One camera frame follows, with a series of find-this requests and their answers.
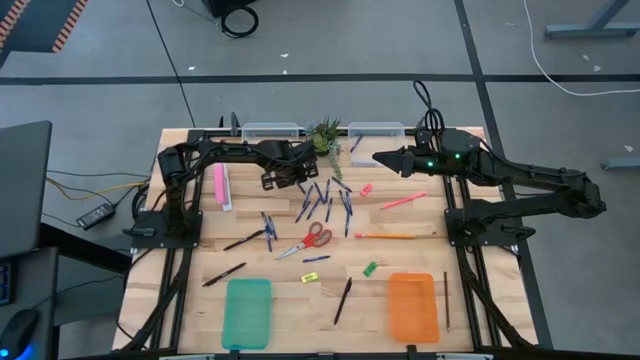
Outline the dark grey click pen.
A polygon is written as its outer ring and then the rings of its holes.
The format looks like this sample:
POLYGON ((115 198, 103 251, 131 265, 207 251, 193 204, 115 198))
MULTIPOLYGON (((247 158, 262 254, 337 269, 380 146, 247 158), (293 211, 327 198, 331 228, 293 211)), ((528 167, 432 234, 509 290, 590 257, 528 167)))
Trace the dark grey click pen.
POLYGON ((343 308, 345 306, 346 299, 347 299, 347 297, 348 297, 348 295, 349 295, 349 293, 351 291, 352 284, 353 284, 352 277, 349 277, 347 282, 346 282, 346 284, 345 284, 344 291, 343 291, 343 293, 341 295, 341 299, 340 299, 338 308, 336 310, 336 314, 334 316, 333 325, 337 325, 338 322, 339 322, 339 319, 340 319, 341 314, 343 312, 343 308))

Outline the black box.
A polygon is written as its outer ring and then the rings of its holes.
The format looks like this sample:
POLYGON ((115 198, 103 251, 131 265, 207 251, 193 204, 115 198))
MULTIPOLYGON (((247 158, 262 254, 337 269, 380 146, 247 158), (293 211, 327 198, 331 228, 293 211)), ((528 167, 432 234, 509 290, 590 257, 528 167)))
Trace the black box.
POLYGON ((214 17, 220 18, 229 11, 248 6, 256 0, 201 0, 207 11, 214 17))

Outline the grey table foot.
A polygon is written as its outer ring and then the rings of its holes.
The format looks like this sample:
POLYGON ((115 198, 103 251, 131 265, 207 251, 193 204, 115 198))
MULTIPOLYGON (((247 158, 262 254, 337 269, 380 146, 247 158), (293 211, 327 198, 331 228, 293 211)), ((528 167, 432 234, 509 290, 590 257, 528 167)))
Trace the grey table foot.
POLYGON ((640 156, 623 156, 607 158, 601 168, 605 171, 640 168, 640 156))

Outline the pink stapler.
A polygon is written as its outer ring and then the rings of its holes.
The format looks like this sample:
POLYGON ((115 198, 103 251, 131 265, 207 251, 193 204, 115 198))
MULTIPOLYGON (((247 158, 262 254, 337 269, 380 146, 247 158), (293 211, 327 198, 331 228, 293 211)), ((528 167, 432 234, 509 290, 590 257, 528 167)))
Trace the pink stapler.
POLYGON ((214 195, 216 203, 222 207, 223 211, 232 210, 228 168, 224 163, 214 165, 214 195))

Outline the dark grey desk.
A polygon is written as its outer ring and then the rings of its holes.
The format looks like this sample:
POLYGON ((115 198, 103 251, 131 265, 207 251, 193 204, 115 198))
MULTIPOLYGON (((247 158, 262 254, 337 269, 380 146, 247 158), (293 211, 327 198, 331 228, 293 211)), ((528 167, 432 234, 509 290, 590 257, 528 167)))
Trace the dark grey desk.
POLYGON ((57 290, 58 251, 41 249, 12 261, 9 288, 13 300, 0 306, 0 333, 18 311, 34 309, 39 320, 26 352, 17 360, 51 360, 54 347, 55 294, 57 290))

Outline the black pen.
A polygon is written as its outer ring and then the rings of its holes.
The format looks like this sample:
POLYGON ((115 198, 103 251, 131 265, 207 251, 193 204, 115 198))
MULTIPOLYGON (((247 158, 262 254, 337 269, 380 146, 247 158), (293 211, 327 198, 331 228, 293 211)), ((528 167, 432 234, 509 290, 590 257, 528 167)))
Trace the black pen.
POLYGON ((256 238, 256 237, 258 237, 260 235, 262 235, 262 234, 264 234, 265 231, 266 231, 265 229, 257 230, 254 233, 252 233, 251 235, 247 236, 246 238, 243 238, 241 240, 238 240, 238 241, 226 246, 225 248, 223 248, 223 251, 228 251, 228 250, 231 250, 231 249, 233 249, 233 248, 235 248, 237 246, 240 246, 240 245, 242 245, 242 244, 244 244, 244 243, 246 243, 246 242, 248 242, 248 241, 250 241, 250 240, 252 240, 252 239, 254 239, 254 238, 256 238))
POLYGON ((224 279, 225 277, 231 275, 232 273, 242 269, 243 267, 245 267, 247 265, 246 262, 242 262, 234 267, 232 267, 231 269, 213 277, 212 279, 207 280, 204 284, 202 284, 202 287, 209 287, 217 282, 219 282, 220 280, 224 279))

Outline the dark grey monitor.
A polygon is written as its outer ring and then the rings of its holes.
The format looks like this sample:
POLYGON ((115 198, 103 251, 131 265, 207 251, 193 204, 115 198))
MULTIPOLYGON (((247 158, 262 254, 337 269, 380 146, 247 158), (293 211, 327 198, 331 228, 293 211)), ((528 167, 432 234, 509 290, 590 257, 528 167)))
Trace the dark grey monitor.
POLYGON ((38 247, 52 123, 0 128, 0 259, 38 247))

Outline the black computer mouse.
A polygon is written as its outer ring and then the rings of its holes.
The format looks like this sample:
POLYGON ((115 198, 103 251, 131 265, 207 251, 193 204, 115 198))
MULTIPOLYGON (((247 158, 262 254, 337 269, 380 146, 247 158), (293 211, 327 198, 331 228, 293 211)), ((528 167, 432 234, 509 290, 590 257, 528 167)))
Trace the black computer mouse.
POLYGON ((0 333, 0 360, 17 360, 27 350, 39 320, 34 309, 16 312, 0 333))

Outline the red-handled scissors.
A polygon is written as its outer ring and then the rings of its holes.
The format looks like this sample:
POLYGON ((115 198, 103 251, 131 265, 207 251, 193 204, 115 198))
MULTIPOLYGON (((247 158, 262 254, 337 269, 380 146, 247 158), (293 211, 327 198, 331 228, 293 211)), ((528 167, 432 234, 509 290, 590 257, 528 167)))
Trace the red-handled scissors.
POLYGON ((332 237, 333 233, 331 230, 325 229, 320 222, 313 222, 310 225, 308 233, 303 238, 303 240, 278 256, 277 260, 293 255, 294 253, 306 248, 322 247, 326 245, 332 239, 332 237))

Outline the clear plastic bin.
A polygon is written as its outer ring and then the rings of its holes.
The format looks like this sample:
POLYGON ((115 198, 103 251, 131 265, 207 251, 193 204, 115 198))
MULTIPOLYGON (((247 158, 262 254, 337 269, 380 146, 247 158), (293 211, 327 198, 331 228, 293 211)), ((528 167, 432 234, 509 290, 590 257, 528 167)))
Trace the clear plastic bin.
POLYGON ((300 127, 293 122, 247 123, 241 128, 242 140, 251 144, 264 140, 297 141, 299 133, 300 127))
POLYGON ((400 122, 353 122, 347 127, 350 164, 356 167, 380 166, 372 158, 375 152, 393 151, 405 145, 405 127, 400 122), (356 150, 349 147, 359 134, 364 135, 356 150))

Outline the hazard-striped floor mat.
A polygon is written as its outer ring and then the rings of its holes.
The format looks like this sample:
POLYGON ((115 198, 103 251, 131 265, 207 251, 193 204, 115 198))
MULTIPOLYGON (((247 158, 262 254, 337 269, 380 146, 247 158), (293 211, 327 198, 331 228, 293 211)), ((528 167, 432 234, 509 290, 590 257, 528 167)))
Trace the hazard-striped floor mat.
POLYGON ((89 0, 0 0, 0 53, 58 53, 89 0))

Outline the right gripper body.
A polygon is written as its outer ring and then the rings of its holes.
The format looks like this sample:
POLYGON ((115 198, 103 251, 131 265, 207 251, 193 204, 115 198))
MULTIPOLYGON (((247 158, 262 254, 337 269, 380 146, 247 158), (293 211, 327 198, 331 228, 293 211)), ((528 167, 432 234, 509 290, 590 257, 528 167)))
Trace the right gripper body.
POLYGON ((444 175, 446 173, 447 156, 442 152, 434 152, 428 148, 418 148, 415 146, 402 147, 399 150, 402 159, 400 160, 400 175, 408 178, 414 173, 432 175, 444 175))

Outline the brown pencil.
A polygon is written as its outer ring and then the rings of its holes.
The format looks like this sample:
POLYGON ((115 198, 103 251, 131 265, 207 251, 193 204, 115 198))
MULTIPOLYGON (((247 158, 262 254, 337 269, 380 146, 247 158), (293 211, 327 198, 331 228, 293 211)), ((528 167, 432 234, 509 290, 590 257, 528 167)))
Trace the brown pencil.
POLYGON ((448 273, 447 271, 443 272, 443 287, 444 287, 444 298, 445 298, 445 321, 446 321, 446 330, 447 332, 451 329, 451 320, 450 320, 450 301, 449 301, 449 285, 448 285, 448 273))

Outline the grey table leg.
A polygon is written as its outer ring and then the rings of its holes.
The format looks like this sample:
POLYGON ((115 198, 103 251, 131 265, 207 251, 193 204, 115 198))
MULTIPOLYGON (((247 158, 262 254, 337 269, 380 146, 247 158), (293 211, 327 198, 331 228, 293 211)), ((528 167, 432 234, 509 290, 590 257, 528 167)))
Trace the grey table leg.
POLYGON ((640 32, 640 22, 614 22, 631 0, 608 0, 586 23, 547 25, 544 36, 555 38, 626 38, 640 32))

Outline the orange plastic bin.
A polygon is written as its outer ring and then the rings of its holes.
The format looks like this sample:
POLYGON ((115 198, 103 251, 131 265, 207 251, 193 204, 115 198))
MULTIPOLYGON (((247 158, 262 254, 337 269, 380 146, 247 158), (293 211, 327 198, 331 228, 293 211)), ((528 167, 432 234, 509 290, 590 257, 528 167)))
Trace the orange plastic bin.
POLYGON ((403 343, 440 341, 435 283, 428 273, 394 273, 389 279, 392 337, 403 343))

